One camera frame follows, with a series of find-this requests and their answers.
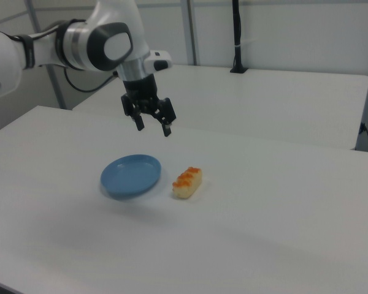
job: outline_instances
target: blue plate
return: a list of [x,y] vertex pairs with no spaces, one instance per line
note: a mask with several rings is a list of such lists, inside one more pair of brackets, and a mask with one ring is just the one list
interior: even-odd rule
[[149,190],[161,176],[161,164],[149,155],[130,155],[109,164],[101,184],[109,194],[133,195]]

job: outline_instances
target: black pole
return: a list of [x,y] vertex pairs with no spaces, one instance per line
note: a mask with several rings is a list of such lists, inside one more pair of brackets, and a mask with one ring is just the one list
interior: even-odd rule
[[233,7],[233,30],[234,30],[234,65],[231,72],[243,74],[248,68],[241,63],[241,19],[239,10],[239,0],[232,0]]

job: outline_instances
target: white table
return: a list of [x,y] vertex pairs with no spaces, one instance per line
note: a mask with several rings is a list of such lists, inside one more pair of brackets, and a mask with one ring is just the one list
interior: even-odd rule
[[[128,154],[161,179],[129,202]],[[189,165],[188,201],[171,183]],[[38,107],[0,130],[0,283],[22,293],[366,293],[368,153]]]
[[[155,75],[175,126],[343,149],[356,146],[368,77],[331,73],[174,66]],[[124,117],[120,80],[74,111]],[[145,125],[153,118],[144,115]]]

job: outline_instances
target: food item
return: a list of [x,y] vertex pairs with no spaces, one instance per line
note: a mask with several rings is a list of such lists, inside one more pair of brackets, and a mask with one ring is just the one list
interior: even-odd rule
[[181,199],[187,199],[201,185],[202,170],[188,167],[173,183],[173,193]]

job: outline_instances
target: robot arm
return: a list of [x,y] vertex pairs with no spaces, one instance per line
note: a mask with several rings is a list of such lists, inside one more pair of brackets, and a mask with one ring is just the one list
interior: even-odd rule
[[54,64],[75,70],[117,71],[126,88],[125,114],[144,128],[141,113],[152,115],[165,136],[175,113],[169,98],[159,100],[153,73],[172,66],[165,51],[150,51],[134,0],[97,0],[87,20],[54,24],[40,34],[0,32],[0,96],[17,88],[21,71]]

